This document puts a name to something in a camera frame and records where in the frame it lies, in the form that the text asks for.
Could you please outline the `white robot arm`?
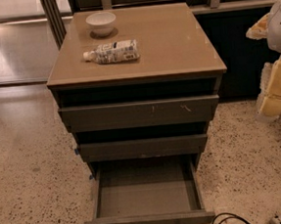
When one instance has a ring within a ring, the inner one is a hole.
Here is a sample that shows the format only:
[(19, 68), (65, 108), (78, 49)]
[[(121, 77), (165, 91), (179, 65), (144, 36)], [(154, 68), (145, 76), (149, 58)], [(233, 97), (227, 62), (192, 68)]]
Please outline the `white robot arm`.
[(280, 53), (276, 62), (264, 64), (257, 99), (257, 119), (273, 122), (281, 114), (281, 0), (277, 0), (270, 12), (248, 29), (246, 37), (254, 40), (265, 38), (268, 49)]

